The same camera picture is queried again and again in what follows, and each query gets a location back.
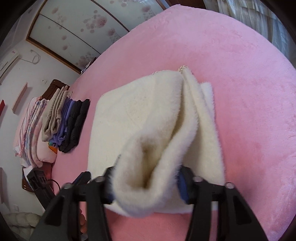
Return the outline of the beige sleeve forearm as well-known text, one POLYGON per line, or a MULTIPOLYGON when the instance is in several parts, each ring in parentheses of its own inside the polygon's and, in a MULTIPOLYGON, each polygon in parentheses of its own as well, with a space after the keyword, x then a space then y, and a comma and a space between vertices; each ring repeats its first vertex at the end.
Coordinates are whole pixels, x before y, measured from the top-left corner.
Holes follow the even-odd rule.
POLYGON ((41 216, 30 212, 8 213, 4 215, 8 227, 19 240, 29 240, 41 216))

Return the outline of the person's left hand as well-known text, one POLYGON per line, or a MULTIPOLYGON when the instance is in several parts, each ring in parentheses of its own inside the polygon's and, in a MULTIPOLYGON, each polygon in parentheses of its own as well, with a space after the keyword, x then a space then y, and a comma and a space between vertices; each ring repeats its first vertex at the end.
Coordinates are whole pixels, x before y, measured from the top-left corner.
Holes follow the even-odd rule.
POLYGON ((85 218, 85 216, 82 213, 82 210, 79 210, 79 223, 80 223, 80 231, 82 233, 86 233, 87 232, 87 220, 85 218))

